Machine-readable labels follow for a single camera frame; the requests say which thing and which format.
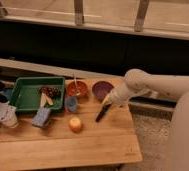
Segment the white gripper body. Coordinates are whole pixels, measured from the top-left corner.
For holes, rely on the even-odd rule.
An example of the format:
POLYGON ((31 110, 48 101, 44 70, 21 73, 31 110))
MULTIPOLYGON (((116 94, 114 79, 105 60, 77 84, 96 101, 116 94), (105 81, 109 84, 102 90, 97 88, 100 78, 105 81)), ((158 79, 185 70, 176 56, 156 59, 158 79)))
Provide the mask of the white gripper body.
POLYGON ((109 104, 116 104, 118 106, 122 106, 123 105, 123 100, 121 99, 121 97, 119 96, 117 90, 115 88, 113 88, 103 99, 102 101, 102 105, 109 105, 109 104))

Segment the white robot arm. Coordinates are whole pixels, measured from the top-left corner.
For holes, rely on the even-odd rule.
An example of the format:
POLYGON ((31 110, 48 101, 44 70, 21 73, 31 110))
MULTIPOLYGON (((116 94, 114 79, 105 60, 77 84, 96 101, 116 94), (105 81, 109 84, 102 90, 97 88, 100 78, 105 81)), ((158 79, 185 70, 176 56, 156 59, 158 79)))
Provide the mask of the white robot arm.
POLYGON ((140 69, 126 72, 102 104, 121 105, 148 90, 177 101, 166 145, 163 171, 189 171, 189 76, 154 75, 140 69))

